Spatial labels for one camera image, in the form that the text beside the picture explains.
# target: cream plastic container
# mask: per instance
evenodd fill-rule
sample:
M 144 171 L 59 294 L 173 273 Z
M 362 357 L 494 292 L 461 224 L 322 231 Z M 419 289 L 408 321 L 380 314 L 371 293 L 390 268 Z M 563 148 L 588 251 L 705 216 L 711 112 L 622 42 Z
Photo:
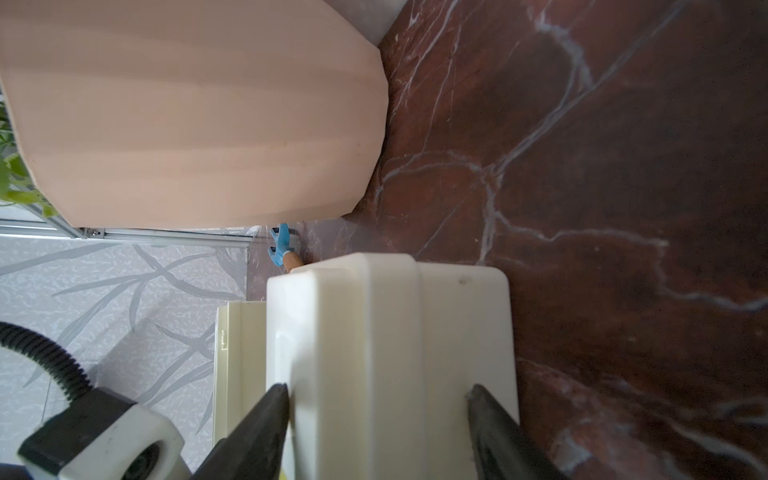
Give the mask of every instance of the cream plastic container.
M 293 402 L 290 480 L 476 478 L 470 388 L 519 421 L 507 279 L 367 253 L 273 277 L 266 385 L 276 382 Z

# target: green plant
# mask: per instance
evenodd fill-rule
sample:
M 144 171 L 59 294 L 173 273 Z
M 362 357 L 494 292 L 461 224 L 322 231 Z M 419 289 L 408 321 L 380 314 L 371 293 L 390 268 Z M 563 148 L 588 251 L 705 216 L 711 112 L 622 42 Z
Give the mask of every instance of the green plant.
M 37 204 L 42 209 L 43 217 L 58 215 L 51 202 L 32 183 L 22 156 L 18 153 L 4 101 L 0 101 L 0 157 L 0 200 L 6 202 L 0 204 L 0 207 Z

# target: gray wall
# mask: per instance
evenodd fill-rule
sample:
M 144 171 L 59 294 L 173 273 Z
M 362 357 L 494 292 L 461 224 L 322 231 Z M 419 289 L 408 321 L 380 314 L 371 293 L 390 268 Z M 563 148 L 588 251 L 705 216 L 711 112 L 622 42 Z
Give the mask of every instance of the gray wall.
M 0 237 L 0 320 L 56 339 L 98 385 L 165 415 L 196 468 L 210 450 L 216 309 L 244 299 L 245 250 Z M 66 402 L 0 349 L 0 462 Z
M 368 41 L 378 45 L 406 0 L 326 0 Z

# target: red marble surface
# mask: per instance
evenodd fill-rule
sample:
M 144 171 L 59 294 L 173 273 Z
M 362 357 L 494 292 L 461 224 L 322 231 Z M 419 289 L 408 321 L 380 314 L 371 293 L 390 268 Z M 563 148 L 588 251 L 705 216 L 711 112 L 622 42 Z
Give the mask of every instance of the red marble surface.
M 411 0 L 380 48 L 381 160 L 306 260 L 502 269 L 572 478 L 768 478 L 768 4 Z

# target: black corrugated hose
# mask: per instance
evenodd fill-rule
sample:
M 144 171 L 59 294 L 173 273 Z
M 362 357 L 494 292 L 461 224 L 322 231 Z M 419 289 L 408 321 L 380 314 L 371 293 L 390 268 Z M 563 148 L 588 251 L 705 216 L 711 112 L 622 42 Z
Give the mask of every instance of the black corrugated hose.
M 80 364 L 53 340 L 23 326 L 0 322 L 0 346 L 34 360 L 73 402 L 91 391 Z

